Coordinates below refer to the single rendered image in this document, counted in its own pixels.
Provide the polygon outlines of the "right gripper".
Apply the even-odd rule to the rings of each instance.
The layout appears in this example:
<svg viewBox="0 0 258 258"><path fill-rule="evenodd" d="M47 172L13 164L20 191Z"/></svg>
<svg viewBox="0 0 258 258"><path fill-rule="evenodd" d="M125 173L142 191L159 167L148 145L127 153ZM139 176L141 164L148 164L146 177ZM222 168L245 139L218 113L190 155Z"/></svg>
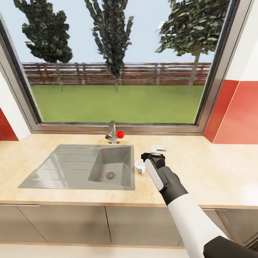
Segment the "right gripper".
<svg viewBox="0 0 258 258"><path fill-rule="evenodd" d="M143 160L143 162L145 162L145 160L151 155L151 153L144 153L141 155L141 158Z"/></svg>

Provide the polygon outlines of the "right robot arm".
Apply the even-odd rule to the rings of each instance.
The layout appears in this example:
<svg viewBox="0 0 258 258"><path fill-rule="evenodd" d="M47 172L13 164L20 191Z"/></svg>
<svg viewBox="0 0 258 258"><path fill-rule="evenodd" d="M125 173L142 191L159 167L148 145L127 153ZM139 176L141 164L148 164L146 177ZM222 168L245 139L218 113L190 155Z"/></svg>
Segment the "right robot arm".
<svg viewBox="0 0 258 258"><path fill-rule="evenodd" d="M151 153L141 158L153 183L162 195L190 258L258 258L258 253L231 240L207 217L180 182L166 166L157 151L166 146L152 145Z"/></svg>

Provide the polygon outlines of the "coffee cup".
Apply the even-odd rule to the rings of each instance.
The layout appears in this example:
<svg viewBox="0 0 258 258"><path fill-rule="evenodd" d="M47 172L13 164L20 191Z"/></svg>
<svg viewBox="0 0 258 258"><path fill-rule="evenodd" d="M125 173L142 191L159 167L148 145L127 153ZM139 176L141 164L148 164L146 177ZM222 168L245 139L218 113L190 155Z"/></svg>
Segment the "coffee cup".
<svg viewBox="0 0 258 258"><path fill-rule="evenodd" d="M143 160L137 160L137 162L135 163L135 167L136 167L136 170L140 173L142 173L142 175L144 175L145 173L145 164L143 162Z"/></svg>

